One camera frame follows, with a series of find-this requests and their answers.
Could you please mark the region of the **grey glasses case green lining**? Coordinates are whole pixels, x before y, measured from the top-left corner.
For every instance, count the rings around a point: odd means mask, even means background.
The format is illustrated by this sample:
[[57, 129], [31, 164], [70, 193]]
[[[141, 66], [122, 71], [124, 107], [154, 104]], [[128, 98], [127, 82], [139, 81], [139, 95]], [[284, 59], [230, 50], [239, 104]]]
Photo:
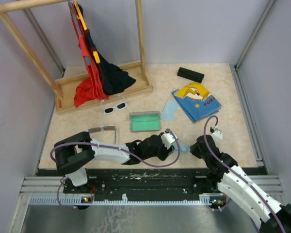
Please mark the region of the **grey glasses case green lining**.
[[160, 112], [146, 111], [133, 112], [129, 114], [130, 131], [138, 132], [155, 132], [161, 129]]

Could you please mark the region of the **grey blue sunglasses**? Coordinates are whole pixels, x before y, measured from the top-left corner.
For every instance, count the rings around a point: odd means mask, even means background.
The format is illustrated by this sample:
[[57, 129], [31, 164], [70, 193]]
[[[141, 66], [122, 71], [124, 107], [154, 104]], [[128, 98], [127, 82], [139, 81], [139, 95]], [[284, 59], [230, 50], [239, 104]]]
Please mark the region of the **grey blue sunglasses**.
[[117, 142], [117, 132], [115, 126], [94, 127], [88, 129], [89, 134], [98, 132], [114, 132], [114, 143]]

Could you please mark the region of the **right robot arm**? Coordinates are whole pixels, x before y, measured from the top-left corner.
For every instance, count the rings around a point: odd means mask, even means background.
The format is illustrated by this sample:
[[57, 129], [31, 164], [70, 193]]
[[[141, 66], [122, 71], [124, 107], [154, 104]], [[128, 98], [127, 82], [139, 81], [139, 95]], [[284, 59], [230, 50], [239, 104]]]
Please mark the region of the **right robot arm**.
[[219, 151], [210, 135], [198, 137], [190, 152], [209, 169], [208, 189], [226, 194], [248, 214], [258, 232], [291, 233], [291, 205], [263, 191], [229, 154]]

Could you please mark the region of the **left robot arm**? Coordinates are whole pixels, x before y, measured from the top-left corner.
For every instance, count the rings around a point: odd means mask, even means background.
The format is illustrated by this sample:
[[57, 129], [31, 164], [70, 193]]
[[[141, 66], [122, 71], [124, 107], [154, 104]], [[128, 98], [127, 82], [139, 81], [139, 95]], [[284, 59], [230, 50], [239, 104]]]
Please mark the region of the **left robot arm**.
[[88, 132], [81, 132], [57, 142], [50, 151], [50, 158], [56, 164], [59, 175], [71, 180], [72, 185], [84, 193], [91, 187], [85, 165], [90, 161], [116, 162], [121, 165], [146, 164], [154, 168], [173, 165], [153, 165], [146, 160], [156, 157], [161, 161], [177, 149], [180, 153], [178, 136], [167, 129], [159, 135], [125, 144], [110, 144], [97, 141]]

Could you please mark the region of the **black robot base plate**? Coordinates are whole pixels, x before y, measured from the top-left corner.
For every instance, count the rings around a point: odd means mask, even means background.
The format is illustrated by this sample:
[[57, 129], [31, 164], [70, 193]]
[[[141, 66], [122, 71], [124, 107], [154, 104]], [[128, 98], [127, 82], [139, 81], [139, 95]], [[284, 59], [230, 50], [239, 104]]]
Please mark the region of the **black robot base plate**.
[[88, 194], [95, 201], [199, 200], [202, 194], [219, 193], [207, 168], [89, 169], [87, 184], [64, 183], [65, 194]]

